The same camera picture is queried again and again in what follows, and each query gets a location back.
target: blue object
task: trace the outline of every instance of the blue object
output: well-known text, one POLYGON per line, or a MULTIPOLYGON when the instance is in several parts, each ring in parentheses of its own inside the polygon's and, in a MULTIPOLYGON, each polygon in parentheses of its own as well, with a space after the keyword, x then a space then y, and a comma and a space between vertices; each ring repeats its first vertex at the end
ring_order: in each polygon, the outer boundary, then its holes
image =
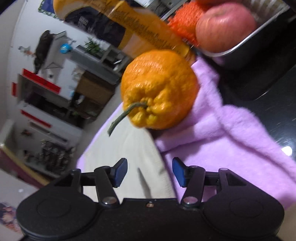
POLYGON ((40 5, 40 8, 42 10, 45 10, 47 12, 51 12, 51 13, 55 14, 53 0, 43 0, 43 2, 40 5))
POLYGON ((118 163, 114 165, 114 183, 113 187, 119 187, 122 183, 127 171, 128 171, 128 161, 126 158, 121 158, 118 163))
POLYGON ((71 99, 73 98, 74 94, 75 94, 75 91, 72 90, 72 91, 70 92, 70 98, 71 98, 71 99))
POLYGON ((185 164, 183 162, 175 157, 173 158, 173 163, 172 163, 172 169, 173 173, 181 187, 186 187, 186 179, 185 179, 185 164))
POLYGON ((61 53, 68 53, 68 52, 70 52, 72 49, 73 49, 73 48, 71 47, 70 44, 65 43, 65 44, 62 44, 62 46, 61 46, 61 48, 60 48, 60 52, 61 52, 61 53))

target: bottle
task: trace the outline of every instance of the bottle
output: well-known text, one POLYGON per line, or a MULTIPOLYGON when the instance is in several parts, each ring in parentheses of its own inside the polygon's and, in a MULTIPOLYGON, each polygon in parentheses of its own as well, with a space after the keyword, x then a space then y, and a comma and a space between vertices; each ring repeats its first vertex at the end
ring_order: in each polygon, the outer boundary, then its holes
POLYGON ((152 49, 194 54, 166 23, 133 0, 54 0, 58 18, 95 35, 135 58, 152 49))

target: fruit stem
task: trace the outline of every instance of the fruit stem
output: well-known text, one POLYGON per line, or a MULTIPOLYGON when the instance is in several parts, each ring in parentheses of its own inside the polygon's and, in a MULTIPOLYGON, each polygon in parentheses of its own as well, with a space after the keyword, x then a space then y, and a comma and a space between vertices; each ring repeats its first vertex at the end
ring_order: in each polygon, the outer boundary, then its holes
POLYGON ((146 109, 148 105, 146 102, 132 103, 120 116, 117 117, 115 121, 112 122, 110 128, 107 131, 109 136, 111 136, 112 132, 114 131, 115 127, 119 124, 119 122, 121 122, 136 107, 143 107, 144 109, 146 109))

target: apple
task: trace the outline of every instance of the apple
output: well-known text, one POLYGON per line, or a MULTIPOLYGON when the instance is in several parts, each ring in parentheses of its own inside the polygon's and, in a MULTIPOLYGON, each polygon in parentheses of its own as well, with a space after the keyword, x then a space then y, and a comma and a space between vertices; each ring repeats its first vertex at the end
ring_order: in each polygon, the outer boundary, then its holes
POLYGON ((257 28, 250 10, 236 2, 210 8, 196 25, 199 47, 212 53, 227 51, 257 28))

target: white cloth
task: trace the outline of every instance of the white cloth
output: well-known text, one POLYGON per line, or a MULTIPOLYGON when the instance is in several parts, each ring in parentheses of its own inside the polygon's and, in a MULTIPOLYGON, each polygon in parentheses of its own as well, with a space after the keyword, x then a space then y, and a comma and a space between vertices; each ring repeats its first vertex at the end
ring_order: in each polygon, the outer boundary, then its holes
MULTIPOLYGON (((174 198, 164 162, 146 129, 135 128, 125 118, 108 136, 107 129, 122 112, 120 105, 95 135, 77 167, 82 172, 93 172, 97 167, 113 166, 119 159, 127 158, 128 172, 121 186, 115 189, 120 201, 125 197, 174 198)), ((84 187, 83 193, 97 201, 94 187, 84 187)))
POLYGON ((282 241, 296 241, 296 204, 285 210, 285 218, 278 237, 282 241))

